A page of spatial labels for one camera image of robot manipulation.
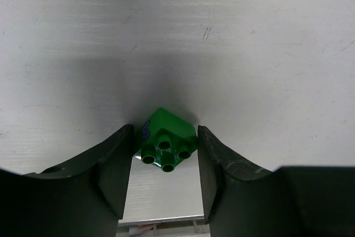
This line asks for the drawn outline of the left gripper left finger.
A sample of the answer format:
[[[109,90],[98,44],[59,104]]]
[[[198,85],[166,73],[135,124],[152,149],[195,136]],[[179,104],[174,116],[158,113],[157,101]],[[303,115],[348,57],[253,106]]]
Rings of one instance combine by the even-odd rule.
[[[134,128],[125,125],[41,173],[1,170],[1,235],[115,236],[133,148]]]

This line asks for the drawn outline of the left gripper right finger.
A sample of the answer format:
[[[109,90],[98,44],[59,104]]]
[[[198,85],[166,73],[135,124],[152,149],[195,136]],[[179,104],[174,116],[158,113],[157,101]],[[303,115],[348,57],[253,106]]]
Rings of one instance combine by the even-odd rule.
[[[197,131],[204,221],[211,236],[353,236],[353,167],[269,171]]]

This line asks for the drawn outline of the green studded lego cube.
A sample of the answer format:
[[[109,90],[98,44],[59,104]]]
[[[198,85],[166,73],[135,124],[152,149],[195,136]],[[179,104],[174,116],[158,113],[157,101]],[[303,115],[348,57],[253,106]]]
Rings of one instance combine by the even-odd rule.
[[[158,108],[135,132],[134,157],[170,173],[197,150],[193,125]]]

